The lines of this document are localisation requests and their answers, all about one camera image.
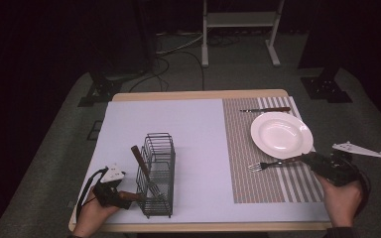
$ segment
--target striped placemat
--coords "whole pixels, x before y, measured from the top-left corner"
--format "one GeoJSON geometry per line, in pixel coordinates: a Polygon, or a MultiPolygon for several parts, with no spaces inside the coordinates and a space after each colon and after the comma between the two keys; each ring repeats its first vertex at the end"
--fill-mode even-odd
{"type": "Polygon", "coordinates": [[[251,173],[247,167],[276,159],[263,153],[252,141],[250,126],[259,113],[242,113],[240,109],[289,106],[288,112],[300,119],[293,97],[223,99],[231,180],[235,203],[319,202],[321,186],[310,168],[292,163],[251,173]]]}

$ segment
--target table leg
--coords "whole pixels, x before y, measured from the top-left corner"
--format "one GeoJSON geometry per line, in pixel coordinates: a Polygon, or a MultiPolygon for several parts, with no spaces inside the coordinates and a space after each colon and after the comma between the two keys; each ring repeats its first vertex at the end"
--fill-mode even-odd
{"type": "Polygon", "coordinates": [[[202,66],[208,67],[208,45],[206,44],[207,38],[207,10],[206,0],[203,0],[203,35],[202,35],[202,66]]]}
{"type": "Polygon", "coordinates": [[[275,37],[277,35],[278,26],[280,24],[281,14],[283,12],[283,7],[284,7],[284,2],[285,2],[285,0],[280,0],[280,3],[278,5],[278,9],[277,9],[277,13],[276,13],[275,19],[274,19],[274,26],[272,27],[271,38],[269,40],[265,41],[265,44],[266,44],[267,49],[268,49],[268,53],[271,57],[271,61],[272,61],[272,64],[274,66],[281,65],[280,60],[278,59],[277,53],[275,52],[275,49],[274,49],[274,42],[275,42],[275,37]]]}

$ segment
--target gray carpet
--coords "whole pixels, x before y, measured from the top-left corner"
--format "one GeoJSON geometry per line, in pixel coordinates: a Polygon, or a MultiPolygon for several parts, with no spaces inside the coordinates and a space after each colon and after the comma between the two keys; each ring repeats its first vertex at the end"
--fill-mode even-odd
{"type": "MultiPolygon", "coordinates": [[[[380,152],[381,114],[350,73],[341,69],[335,80],[349,94],[352,103],[330,104],[325,100],[310,100],[300,78],[318,75],[320,70],[297,69],[306,38],[307,35],[277,36],[276,50],[282,63],[279,67],[271,65],[262,40],[265,37],[244,37],[227,48],[210,48],[209,68],[203,70],[205,90],[283,88],[294,96],[304,121],[314,134],[317,151],[328,154],[332,144],[350,141],[380,152]]],[[[168,49],[188,40],[182,37],[162,38],[160,46],[168,49]]],[[[200,59],[199,47],[186,51],[200,59]]],[[[174,54],[164,59],[170,63],[169,70],[162,75],[169,84],[168,91],[202,90],[200,67],[192,56],[174,54]]],[[[164,66],[164,62],[159,61],[154,71],[160,71],[164,66]]],[[[127,92],[139,80],[124,83],[121,91],[127,92]]],[[[93,123],[104,119],[106,108],[106,103],[77,107],[91,83],[89,75],[85,74],[67,96],[0,220],[0,237],[65,237],[68,234],[67,224],[73,204],[95,147],[95,141],[86,138],[93,123]]],[[[162,86],[165,89],[167,85],[162,83],[162,86]]],[[[160,91],[160,83],[156,78],[149,79],[134,91],[160,91]]],[[[381,159],[359,156],[354,162],[372,181],[369,204],[355,225],[363,238],[381,237],[381,159]]],[[[271,238],[317,238],[322,235],[322,231],[269,233],[271,238]]],[[[98,233],[94,237],[122,237],[122,234],[98,233]]]]}

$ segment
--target utensil handle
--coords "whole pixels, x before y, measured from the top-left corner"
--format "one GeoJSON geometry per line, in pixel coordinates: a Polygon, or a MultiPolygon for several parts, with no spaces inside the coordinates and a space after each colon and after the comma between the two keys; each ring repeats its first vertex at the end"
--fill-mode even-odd
{"type": "Polygon", "coordinates": [[[282,160],[281,164],[288,164],[288,163],[292,163],[292,162],[297,162],[297,161],[300,161],[301,159],[302,159],[302,156],[291,157],[291,158],[282,160]]]}
{"type": "Polygon", "coordinates": [[[145,165],[144,158],[142,158],[141,153],[139,152],[139,149],[137,146],[133,146],[131,148],[132,153],[135,156],[135,159],[138,162],[139,167],[141,168],[142,173],[144,173],[144,176],[147,179],[150,179],[150,172],[148,171],[147,166],[145,165]]]}
{"type": "Polygon", "coordinates": [[[119,191],[119,196],[121,199],[129,200],[129,201],[142,201],[144,198],[139,193],[132,193],[129,191],[121,190],[119,191]]]}
{"type": "Polygon", "coordinates": [[[271,111],[290,111],[290,107],[270,107],[270,108],[263,108],[261,109],[265,112],[271,112],[271,111]]]}

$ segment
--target metal wire basket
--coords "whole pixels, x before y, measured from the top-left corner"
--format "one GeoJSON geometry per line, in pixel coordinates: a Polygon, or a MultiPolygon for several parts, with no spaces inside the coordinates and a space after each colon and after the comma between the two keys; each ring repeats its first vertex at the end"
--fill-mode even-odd
{"type": "Polygon", "coordinates": [[[150,133],[145,138],[141,150],[142,158],[148,168],[150,180],[138,168],[137,193],[146,199],[138,204],[147,218],[150,216],[169,216],[173,214],[173,194],[175,180],[176,153],[173,139],[169,133],[150,133]]]}

